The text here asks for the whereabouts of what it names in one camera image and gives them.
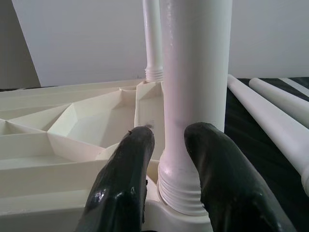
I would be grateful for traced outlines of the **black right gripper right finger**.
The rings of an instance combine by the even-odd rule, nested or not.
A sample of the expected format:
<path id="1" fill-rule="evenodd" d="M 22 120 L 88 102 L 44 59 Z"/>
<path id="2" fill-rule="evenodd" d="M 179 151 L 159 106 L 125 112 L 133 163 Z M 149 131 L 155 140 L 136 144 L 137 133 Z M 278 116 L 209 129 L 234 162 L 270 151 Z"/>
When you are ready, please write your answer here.
<path id="1" fill-rule="evenodd" d="M 184 131 L 184 142 L 213 231 L 296 231 L 264 178 L 224 132 L 210 123 L 193 123 Z"/>

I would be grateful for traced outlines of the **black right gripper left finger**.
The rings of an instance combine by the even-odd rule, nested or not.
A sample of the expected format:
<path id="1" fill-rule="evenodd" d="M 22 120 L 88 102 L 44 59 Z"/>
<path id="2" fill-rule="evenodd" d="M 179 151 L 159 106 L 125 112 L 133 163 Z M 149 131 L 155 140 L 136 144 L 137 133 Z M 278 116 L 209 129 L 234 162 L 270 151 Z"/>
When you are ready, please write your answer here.
<path id="1" fill-rule="evenodd" d="M 89 192 L 79 232 L 140 232 L 144 223 L 147 168 L 155 138 L 148 127 L 135 127 L 98 173 Z"/>

